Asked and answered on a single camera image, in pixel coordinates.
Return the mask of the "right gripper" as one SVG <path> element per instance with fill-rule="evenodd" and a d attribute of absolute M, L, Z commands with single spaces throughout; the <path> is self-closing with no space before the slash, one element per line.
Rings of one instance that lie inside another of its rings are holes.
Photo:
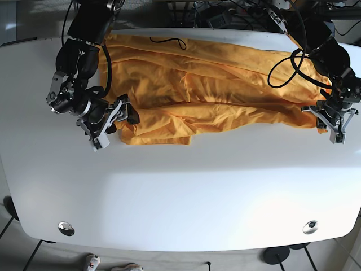
<path fill-rule="evenodd" d="M 84 131 L 89 140 L 101 134 L 117 132 L 115 121 L 126 120 L 130 125 L 140 123 L 139 114 L 130 103 L 129 96 L 123 94 L 117 99 L 112 104 L 99 100 L 87 101 L 85 108 L 77 116 L 76 125 Z"/>

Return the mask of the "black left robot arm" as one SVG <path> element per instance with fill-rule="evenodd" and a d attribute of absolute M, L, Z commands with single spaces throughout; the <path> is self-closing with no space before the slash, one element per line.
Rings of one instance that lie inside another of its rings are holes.
<path fill-rule="evenodd" d="M 299 47 L 288 57 L 294 74 L 320 87 L 324 97 L 324 100 L 302 110 L 316 116 L 317 128 L 329 128 L 334 142 L 340 143 L 345 138 L 351 118 L 358 114 L 352 106 L 360 102 L 360 78 L 350 66 L 348 52 L 338 44 L 324 20 L 312 10 L 312 5 L 289 4 L 291 7 L 287 10 L 268 5 L 267 12 Z M 312 61 L 317 73 L 330 80 L 329 85 L 301 72 L 301 64 L 306 58 Z"/>

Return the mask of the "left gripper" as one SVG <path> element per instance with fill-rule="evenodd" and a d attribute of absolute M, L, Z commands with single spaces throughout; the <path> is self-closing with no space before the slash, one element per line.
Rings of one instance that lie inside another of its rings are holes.
<path fill-rule="evenodd" d="M 315 106 L 303 106 L 302 112 L 311 112 L 316 119 L 318 129 L 332 129 L 337 134 L 345 134 L 346 128 L 354 115 L 359 115 L 359 110 L 352 108 L 352 103 L 342 105 L 330 105 L 326 100 L 318 100 Z"/>

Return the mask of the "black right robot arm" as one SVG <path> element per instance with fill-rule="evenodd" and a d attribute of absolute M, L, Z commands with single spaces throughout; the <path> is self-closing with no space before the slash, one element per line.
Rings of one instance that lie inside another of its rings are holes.
<path fill-rule="evenodd" d="M 70 113 L 76 125 L 89 136 L 94 150 L 106 148 L 108 135 L 116 132 L 116 121 L 130 125 L 140 122 L 139 115 L 123 94 L 113 103 L 105 100 L 112 82 L 112 65 L 105 39 L 110 33 L 123 1 L 78 1 L 79 9 L 62 40 L 56 57 L 56 71 L 46 103 L 55 114 Z M 106 86 L 88 87 L 88 81 L 98 69 L 99 52 L 107 64 Z"/>

